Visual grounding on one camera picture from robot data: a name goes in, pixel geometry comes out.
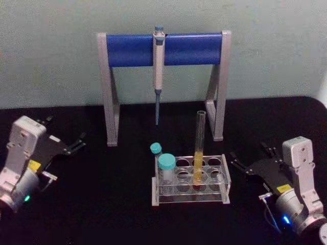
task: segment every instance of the blue led light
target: blue led light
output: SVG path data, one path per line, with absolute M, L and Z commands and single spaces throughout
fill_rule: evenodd
M 290 223 L 291 223 L 290 220 L 289 220 L 286 216 L 283 217 L 283 220 L 284 220 L 285 223 L 287 223 L 287 224 L 290 224 Z

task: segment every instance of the blue pipette holder bar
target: blue pipette holder bar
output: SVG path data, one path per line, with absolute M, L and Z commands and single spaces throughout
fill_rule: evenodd
M 117 146 L 119 101 L 113 68 L 153 65 L 153 36 L 97 33 L 107 145 Z M 206 109 L 214 141 L 223 139 L 231 32 L 167 34 L 165 65 L 213 65 Z

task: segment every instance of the black table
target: black table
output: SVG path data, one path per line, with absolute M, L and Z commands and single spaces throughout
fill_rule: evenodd
M 179 230 L 181 239 L 188 237 L 198 244 L 301 244 L 295 235 L 279 236 L 266 223 L 264 206 L 258 199 L 258 194 L 264 193 L 262 185 L 247 182 L 231 165 L 230 205 L 151 206 L 154 157 L 150 144 L 158 141 L 164 152 L 175 156 L 192 155 L 196 112 L 200 109 L 204 109 L 203 102 L 161 104 L 156 128 L 153 104 L 122 105 L 119 146 L 115 148 L 106 146 L 102 106 L 1 110 L 1 167 L 11 125 L 21 115 L 33 119 L 53 115 L 48 133 L 72 143 L 86 132 L 87 146 L 73 157 L 52 163 L 48 171 L 58 180 L 43 194 L 32 196 L 14 219 L 0 224 L 0 243 L 95 244 L 89 233 L 94 228 L 104 236 L 111 228 L 173 228 Z M 312 98 L 227 101 L 224 141 L 213 142 L 207 124 L 204 154 L 235 151 L 249 165 L 262 158 L 261 141 L 276 146 L 281 153 L 283 141 L 300 135 L 313 142 L 315 185 L 326 207 L 327 111 Z M 190 232 L 203 228 L 203 234 Z M 134 237 L 126 235 L 123 239 Z

